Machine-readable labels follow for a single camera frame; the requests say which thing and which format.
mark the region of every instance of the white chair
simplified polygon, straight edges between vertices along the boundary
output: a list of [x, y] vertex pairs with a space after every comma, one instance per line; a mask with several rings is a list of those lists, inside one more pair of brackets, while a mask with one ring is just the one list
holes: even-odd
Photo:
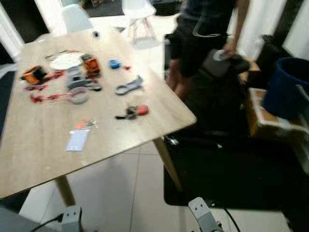
[[144, 24], [146, 31], [155, 38], [155, 32], [148, 21], [148, 17], [153, 16], [156, 13], [156, 9], [148, 0], [122, 0], [122, 11], [130, 19], [128, 36], [130, 36], [130, 29], [132, 27], [133, 42], [136, 38], [137, 23], [139, 21]]
[[62, 16], [66, 24], [67, 33], [93, 28], [88, 14], [78, 4], [63, 7]]

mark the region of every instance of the blue bucket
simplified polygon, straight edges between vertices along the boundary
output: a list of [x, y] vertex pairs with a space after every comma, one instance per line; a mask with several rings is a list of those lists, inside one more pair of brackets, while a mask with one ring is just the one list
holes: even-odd
[[263, 100], [263, 107], [271, 114], [291, 119], [309, 106], [309, 61], [282, 58], [277, 62]]

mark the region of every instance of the black shorts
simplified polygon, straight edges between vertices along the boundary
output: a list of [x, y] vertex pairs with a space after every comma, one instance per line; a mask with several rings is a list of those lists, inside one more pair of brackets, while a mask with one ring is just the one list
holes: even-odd
[[215, 28], [203, 26], [199, 33], [209, 35], [219, 33], [218, 37], [200, 38], [193, 35], [196, 22], [185, 19], [182, 16], [177, 18], [177, 28], [169, 36], [171, 59], [181, 59], [180, 73], [184, 77], [194, 75], [202, 65], [207, 54], [212, 49], [221, 49], [226, 42], [226, 32], [220, 33]]

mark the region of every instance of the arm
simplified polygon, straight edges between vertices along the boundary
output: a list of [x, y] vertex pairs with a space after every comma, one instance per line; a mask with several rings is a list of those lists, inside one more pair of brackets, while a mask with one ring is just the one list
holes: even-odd
[[240, 38], [243, 24], [246, 20], [248, 9], [250, 5], [250, 0], [237, 0], [237, 23], [234, 32], [234, 38], [232, 41], [228, 42], [223, 50], [225, 54], [228, 53], [228, 58], [231, 58], [236, 53], [237, 43]]

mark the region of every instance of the wooden table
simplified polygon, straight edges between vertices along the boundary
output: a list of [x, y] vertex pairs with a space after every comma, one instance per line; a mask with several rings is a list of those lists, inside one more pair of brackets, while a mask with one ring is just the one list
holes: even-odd
[[[89, 92], [89, 100], [81, 105], [69, 101], [34, 104], [19, 76], [31, 65], [44, 65], [45, 57], [63, 50], [78, 50], [94, 55], [101, 65], [103, 90]], [[107, 60], [118, 58], [123, 65], [112, 70]], [[132, 81], [139, 74], [143, 88], [124, 96], [115, 87]], [[65, 93], [66, 77], [47, 83], [35, 95]], [[146, 104], [150, 113], [136, 120], [116, 120], [133, 104]], [[86, 118], [96, 119], [82, 152], [65, 151], [70, 130]], [[182, 190], [172, 160], [161, 136], [185, 128], [196, 121], [182, 101], [136, 55], [134, 49], [115, 30], [108, 28], [98, 38], [93, 30], [72, 33], [41, 42], [26, 44], [15, 75], [14, 86], [0, 145], [0, 198], [6, 198], [51, 180], [56, 180], [67, 206], [75, 204], [66, 175], [92, 165], [145, 142], [154, 141], [175, 186]]]

